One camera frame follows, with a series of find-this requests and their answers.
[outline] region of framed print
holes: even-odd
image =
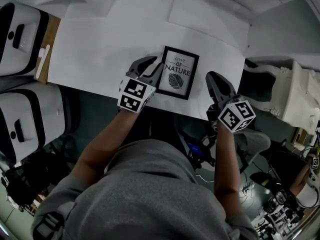
[[[198,61],[196,54],[165,46],[161,61],[164,68],[156,92],[188,100]]]

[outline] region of black button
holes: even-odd
[[[9,40],[11,40],[12,38],[14,38],[15,36],[15,33],[13,31],[11,31],[9,34],[8,34],[8,38]]]
[[[16,136],[17,136],[17,134],[14,132],[14,131],[12,131],[11,133],[10,133],[10,137],[11,137],[11,139],[15,139],[16,138]]]

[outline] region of floor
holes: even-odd
[[[75,132],[71,134],[72,141],[68,142],[66,147],[66,156],[76,160],[86,145],[105,127],[107,126],[118,112],[117,100],[110,97],[101,96],[85,91],[79,91],[80,99],[80,123]],[[278,120],[269,113],[255,110],[257,130],[262,131],[270,137],[271,140],[281,142],[285,138],[289,138],[293,128]],[[183,115],[175,115],[176,124],[183,126],[187,133],[201,135],[199,125],[200,119],[195,119]],[[61,145],[64,136],[55,140],[56,145]],[[241,174],[241,188],[251,183],[250,175],[259,172],[260,169],[267,172],[269,166],[264,157],[258,155],[254,159],[254,163],[250,164]],[[199,169],[196,171],[197,181],[199,184],[207,187],[211,191],[214,189],[214,172],[207,169]],[[259,213],[262,205],[271,197],[271,194],[260,185],[255,185],[246,195],[240,192],[241,205],[245,213],[253,220]]]

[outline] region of black leaf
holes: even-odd
[[[173,89],[182,89],[182,86],[184,85],[184,81],[178,74],[169,74],[169,85]]]

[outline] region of black picture frame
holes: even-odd
[[[158,83],[156,85],[156,88],[157,88],[156,89],[156,93],[164,94],[164,95],[168,95],[168,96],[172,96],[172,97],[176,97],[176,98],[183,99],[183,100],[188,100],[190,92],[191,92],[191,87],[192,87],[192,84],[194,82],[197,66],[198,66],[199,55],[196,55],[196,54],[188,52],[188,51],[176,49],[176,48],[173,48],[173,47],[165,46],[164,47],[164,51],[163,51],[163,55],[162,55],[162,61],[161,61],[164,64],[166,63],[166,58],[167,58],[168,52],[174,52],[174,53],[178,53],[178,54],[182,54],[182,55],[186,55],[186,56],[194,58],[194,63],[193,63],[193,66],[192,66],[192,71],[191,71],[191,75],[190,75],[190,78],[189,78],[188,87],[186,89],[185,95],[176,94],[176,93],[173,93],[173,92],[170,92],[170,91],[166,91],[166,90],[160,90],[159,89],[159,85],[160,85],[160,81],[161,81],[161,78],[162,78],[162,73],[161,73],[159,81],[158,81]]]

